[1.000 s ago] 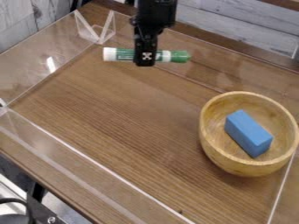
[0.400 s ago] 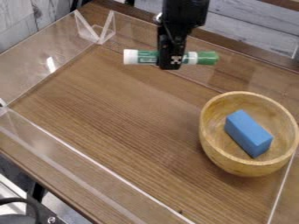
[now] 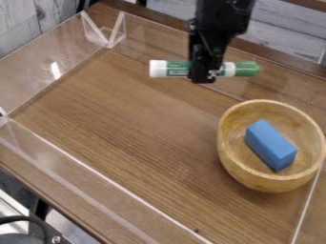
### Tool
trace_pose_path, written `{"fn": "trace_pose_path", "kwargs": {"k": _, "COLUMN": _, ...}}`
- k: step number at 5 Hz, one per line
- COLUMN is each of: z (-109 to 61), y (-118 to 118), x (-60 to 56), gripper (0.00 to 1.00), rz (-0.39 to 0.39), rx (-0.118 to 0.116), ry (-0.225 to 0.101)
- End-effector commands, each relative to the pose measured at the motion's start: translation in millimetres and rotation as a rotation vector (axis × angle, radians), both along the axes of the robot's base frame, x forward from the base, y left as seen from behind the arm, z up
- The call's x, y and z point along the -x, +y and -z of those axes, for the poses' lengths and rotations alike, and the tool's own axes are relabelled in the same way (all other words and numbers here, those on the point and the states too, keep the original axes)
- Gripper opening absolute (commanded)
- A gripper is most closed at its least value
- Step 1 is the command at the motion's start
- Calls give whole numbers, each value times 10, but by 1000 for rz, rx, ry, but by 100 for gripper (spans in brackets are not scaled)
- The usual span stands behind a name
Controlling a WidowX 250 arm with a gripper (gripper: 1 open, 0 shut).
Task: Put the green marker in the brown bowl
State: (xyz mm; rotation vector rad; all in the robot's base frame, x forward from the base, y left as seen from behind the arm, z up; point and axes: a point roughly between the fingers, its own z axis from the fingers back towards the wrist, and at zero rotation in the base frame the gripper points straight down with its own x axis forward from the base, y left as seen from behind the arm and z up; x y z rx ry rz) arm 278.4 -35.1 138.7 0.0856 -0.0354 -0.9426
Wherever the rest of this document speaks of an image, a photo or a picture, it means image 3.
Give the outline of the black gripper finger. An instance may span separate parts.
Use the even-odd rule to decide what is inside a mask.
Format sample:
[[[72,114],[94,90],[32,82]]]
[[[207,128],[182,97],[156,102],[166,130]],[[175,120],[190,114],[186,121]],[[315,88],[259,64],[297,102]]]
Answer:
[[[210,84],[223,64],[226,47],[208,44],[199,34],[190,36],[188,60],[191,62],[188,78],[195,84]]]

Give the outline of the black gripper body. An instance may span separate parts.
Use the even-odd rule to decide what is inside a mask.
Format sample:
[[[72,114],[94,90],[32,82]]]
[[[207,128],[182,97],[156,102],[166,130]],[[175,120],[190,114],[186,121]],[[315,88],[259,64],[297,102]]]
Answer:
[[[195,48],[223,55],[237,35],[249,29],[257,0],[196,0],[195,16],[187,21],[190,52]]]

